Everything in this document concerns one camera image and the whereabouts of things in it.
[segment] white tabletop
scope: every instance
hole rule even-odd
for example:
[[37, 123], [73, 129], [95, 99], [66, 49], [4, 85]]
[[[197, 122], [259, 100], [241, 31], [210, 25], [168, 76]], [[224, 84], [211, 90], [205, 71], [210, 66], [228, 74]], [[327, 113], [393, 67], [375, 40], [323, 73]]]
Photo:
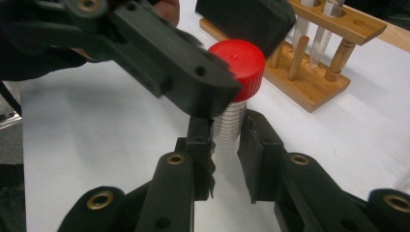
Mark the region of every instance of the white tabletop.
[[[215, 41], [199, 29], [195, 1], [180, 1], [179, 28], [209, 47]], [[332, 37], [324, 63], [340, 40]], [[367, 199], [410, 172], [410, 54], [375, 39], [355, 48], [343, 73], [349, 87], [313, 113], [266, 80], [248, 108], [267, 117], [288, 151], [314, 157], [341, 188]], [[113, 62], [26, 81], [22, 99], [29, 232], [56, 231], [90, 189], [145, 184], [188, 129], [188, 115]], [[273, 203], [250, 204], [237, 157], [216, 179], [215, 198], [195, 202], [195, 231], [278, 231]]]

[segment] test tube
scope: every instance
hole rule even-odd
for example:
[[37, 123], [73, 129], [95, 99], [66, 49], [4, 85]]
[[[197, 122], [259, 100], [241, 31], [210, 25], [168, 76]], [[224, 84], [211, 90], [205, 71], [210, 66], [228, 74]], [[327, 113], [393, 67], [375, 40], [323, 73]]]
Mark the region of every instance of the test tube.
[[[327, 0], [323, 9], [323, 14], [338, 17], [345, 0]], [[318, 27], [314, 36], [313, 45], [310, 51], [310, 67], [316, 68], [328, 47], [332, 32], [323, 27]]]
[[247, 111], [247, 100], [259, 90], [265, 69], [265, 57], [255, 45], [241, 40], [216, 43], [209, 51], [225, 61], [236, 80], [242, 84], [241, 92], [234, 101], [215, 118], [213, 128], [215, 149], [212, 160], [217, 171], [225, 172], [229, 169], [234, 154], [235, 142]]
[[[301, 4], [306, 7], [313, 7], [315, 0], [301, 0]], [[296, 51], [299, 39], [308, 33], [309, 21], [303, 17], [298, 16], [295, 24], [295, 31], [293, 32], [292, 46], [293, 51]]]

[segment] bolt hole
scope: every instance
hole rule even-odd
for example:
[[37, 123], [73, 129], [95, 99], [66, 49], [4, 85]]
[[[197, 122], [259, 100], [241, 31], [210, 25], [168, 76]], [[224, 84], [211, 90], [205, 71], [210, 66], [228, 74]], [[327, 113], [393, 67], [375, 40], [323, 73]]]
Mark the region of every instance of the bolt hole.
[[94, 194], [87, 201], [87, 207], [90, 210], [100, 210], [105, 208], [114, 200], [114, 194], [111, 191], [104, 190]]
[[78, 7], [85, 12], [96, 11], [101, 6], [98, 0], [79, 0]]
[[130, 12], [133, 12], [136, 10], [136, 5], [133, 3], [129, 3], [126, 7], [127, 10], [129, 10]]
[[167, 161], [169, 164], [180, 164], [182, 162], [184, 162], [185, 158], [181, 155], [173, 155], [168, 157]]
[[166, 217], [161, 217], [161, 218], [157, 219], [157, 221], [155, 222], [155, 225], [159, 229], [166, 229], [169, 226], [171, 226], [171, 220], [169, 218], [166, 218]]
[[195, 73], [199, 76], [204, 76], [206, 74], [206, 70], [202, 66], [199, 66], [195, 69]]
[[105, 203], [105, 202], [107, 202], [108, 201], [108, 196], [106, 196], [106, 195], [101, 195], [101, 196], [97, 196], [94, 200], [93, 200], [93, 203], [95, 204], [95, 205], [101, 205], [101, 204], [103, 204], [103, 203]]
[[92, 8], [94, 6], [94, 4], [95, 3], [94, 3], [93, 0], [86, 0], [86, 1], [84, 1], [83, 6], [86, 7], [86, 8]]
[[302, 157], [302, 156], [292, 156], [290, 158], [294, 163], [300, 164], [300, 165], [306, 165], [309, 163], [309, 160]]
[[349, 219], [342, 219], [340, 223], [344, 228], [346, 228], [349, 231], [358, 231], [357, 224]]
[[384, 201], [392, 208], [410, 214], [410, 201], [399, 195], [385, 195]]

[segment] red cap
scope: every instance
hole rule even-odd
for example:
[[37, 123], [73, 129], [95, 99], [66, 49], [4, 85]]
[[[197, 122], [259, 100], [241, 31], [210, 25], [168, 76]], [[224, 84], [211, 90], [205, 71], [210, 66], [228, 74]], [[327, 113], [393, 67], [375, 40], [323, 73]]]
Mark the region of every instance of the red cap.
[[256, 94], [265, 69], [265, 57], [257, 46], [246, 41], [227, 40], [214, 44], [209, 51], [228, 63], [229, 70], [243, 86], [234, 102], [248, 100]]

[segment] test tube rack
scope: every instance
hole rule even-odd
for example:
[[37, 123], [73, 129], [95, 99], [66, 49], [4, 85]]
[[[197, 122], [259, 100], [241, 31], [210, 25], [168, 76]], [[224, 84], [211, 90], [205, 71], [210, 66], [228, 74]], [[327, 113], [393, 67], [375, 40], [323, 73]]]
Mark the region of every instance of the test tube rack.
[[[306, 7], [300, 0], [288, 0], [295, 14], [342, 37], [330, 67], [319, 63], [312, 68], [306, 54], [308, 37], [301, 37], [296, 51], [292, 44], [283, 41], [267, 59], [264, 76], [283, 93], [308, 112], [331, 100], [344, 91], [350, 79], [341, 74], [356, 45], [363, 45], [386, 29], [387, 24], [368, 14], [343, 6], [340, 17], [322, 13], [326, 0]], [[217, 41], [228, 38], [206, 18], [200, 27]]]

